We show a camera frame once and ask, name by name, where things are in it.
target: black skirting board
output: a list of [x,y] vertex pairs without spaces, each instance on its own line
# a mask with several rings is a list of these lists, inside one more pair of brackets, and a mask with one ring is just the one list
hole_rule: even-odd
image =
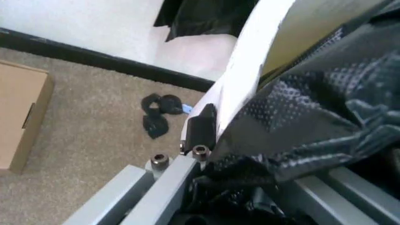
[[202,92],[206,92],[214,84],[213,81],[199,77],[132,60],[113,57],[4,28],[0,28],[0,47],[108,70],[115,70],[144,79],[169,83]]

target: black fabric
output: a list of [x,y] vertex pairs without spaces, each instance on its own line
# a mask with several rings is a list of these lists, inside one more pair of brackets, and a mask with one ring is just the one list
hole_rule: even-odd
[[[151,116],[157,116],[160,115],[160,106],[159,106],[159,101],[160,101],[160,96],[153,93],[141,100],[141,109],[147,114]],[[151,104],[156,103],[157,107],[150,107]]]
[[156,139],[169,130],[168,121],[161,115],[143,116],[143,127],[152,139]]
[[258,0],[165,0],[155,26],[171,27],[167,40],[201,34],[238,37]]
[[398,20],[375,21],[267,84],[220,137],[202,185],[273,185],[400,140],[399,40]]
[[164,95],[159,100],[160,112],[171,115],[179,115],[183,113],[182,102],[175,95]]

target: white wall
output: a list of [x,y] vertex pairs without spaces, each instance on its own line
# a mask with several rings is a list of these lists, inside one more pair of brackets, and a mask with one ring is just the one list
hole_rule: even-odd
[[236,38],[154,28],[163,0],[0,0],[0,27],[216,80]]

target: beige carpet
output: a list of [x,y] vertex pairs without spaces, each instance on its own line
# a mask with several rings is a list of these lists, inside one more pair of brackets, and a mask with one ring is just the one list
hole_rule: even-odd
[[156,152],[178,154],[185,115],[152,140],[141,99],[153,92],[195,104],[202,93],[0,48],[0,59],[48,70],[55,80],[36,143],[22,175],[0,177],[0,225],[62,223],[126,165],[143,167]]

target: gray metal bar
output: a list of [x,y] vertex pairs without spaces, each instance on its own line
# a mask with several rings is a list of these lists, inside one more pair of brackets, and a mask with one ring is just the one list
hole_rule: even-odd
[[380,224],[400,225],[400,201],[349,169],[333,169],[321,179]]
[[118,224],[153,183],[152,174],[128,165],[71,215],[63,225]]
[[315,176],[282,185],[278,197],[273,198],[283,211],[303,211],[318,224],[377,224]]
[[184,191],[200,172],[193,158],[178,156],[136,204],[121,225],[166,225],[182,204]]

